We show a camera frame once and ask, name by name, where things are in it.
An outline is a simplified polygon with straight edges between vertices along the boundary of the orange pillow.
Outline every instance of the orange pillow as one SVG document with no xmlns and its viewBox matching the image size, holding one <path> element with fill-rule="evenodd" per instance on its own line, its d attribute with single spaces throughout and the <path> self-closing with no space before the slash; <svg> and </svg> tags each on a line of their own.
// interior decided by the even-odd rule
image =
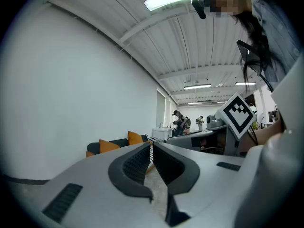
<svg viewBox="0 0 304 228">
<path fill-rule="evenodd" d="M 117 144 L 105 141 L 105 140 L 99 140 L 99 151 L 100 153 L 105 153 L 111 150 L 119 149 L 119 146 Z"/>
<path fill-rule="evenodd" d="M 137 133 L 128 131 L 128 143 L 129 145 L 143 143 L 143 138 Z"/>
</svg>

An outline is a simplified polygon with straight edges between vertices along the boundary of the sofa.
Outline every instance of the sofa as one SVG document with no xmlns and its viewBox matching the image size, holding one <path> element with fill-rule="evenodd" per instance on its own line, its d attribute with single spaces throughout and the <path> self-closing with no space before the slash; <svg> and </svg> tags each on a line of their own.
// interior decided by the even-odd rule
<svg viewBox="0 0 304 228">
<path fill-rule="evenodd" d="M 147 142 L 148 136 L 147 135 L 141 135 L 142 141 Z M 129 146 L 128 139 L 117 139 L 109 141 L 110 143 L 117 144 L 120 148 L 123 148 L 125 146 Z M 96 154 L 100 154 L 99 149 L 99 142 L 92 142 L 87 146 L 87 152 L 85 153 L 86 157 L 90 157 Z"/>
</svg>

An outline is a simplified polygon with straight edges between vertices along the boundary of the light blue shirt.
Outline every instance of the light blue shirt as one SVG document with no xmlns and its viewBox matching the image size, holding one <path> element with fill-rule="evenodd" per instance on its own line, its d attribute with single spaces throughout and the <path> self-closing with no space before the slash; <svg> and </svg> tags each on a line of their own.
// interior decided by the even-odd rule
<svg viewBox="0 0 304 228">
<path fill-rule="evenodd" d="M 282 65 L 272 60 L 273 66 L 268 66 L 265 78 L 275 88 L 285 77 L 302 51 L 299 40 L 289 19 L 277 5 L 269 5 L 263 0 L 251 0 L 252 15 L 257 18 L 267 36 L 269 49 Z"/>
</svg>

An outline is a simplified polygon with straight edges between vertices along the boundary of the white corrugated ceiling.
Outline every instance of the white corrugated ceiling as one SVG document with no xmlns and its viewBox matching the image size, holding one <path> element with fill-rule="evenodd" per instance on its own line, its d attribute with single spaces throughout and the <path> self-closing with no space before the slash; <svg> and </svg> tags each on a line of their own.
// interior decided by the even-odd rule
<svg viewBox="0 0 304 228">
<path fill-rule="evenodd" d="M 190 1 L 149 11 L 145 0 L 49 0 L 105 33 L 136 59 L 178 104 L 227 100 L 245 88 L 237 40 L 248 36 L 231 17 L 202 20 Z M 260 83 L 252 71 L 250 81 Z M 211 88 L 184 91 L 185 86 Z"/>
</svg>

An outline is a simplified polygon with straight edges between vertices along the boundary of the floor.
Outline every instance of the floor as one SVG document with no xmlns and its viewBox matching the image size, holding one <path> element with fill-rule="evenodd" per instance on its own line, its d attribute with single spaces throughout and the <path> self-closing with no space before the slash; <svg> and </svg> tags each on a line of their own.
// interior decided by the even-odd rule
<svg viewBox="0 0 304 228">
<path fill-rule="evenodd" d="M 8 181 L 8 188 L 17 197 L 32 203 L 34 200 L 35 192 L 38 191 L 43 185 L 27 185 Z M 152 205 L 155 211 L 165 219 L 167 207 L 167 186 L 163 182 L 156 168 L 152 168 L 146 174 L 144 185 L 152 190 L 153 200 Z"/>
</svg>

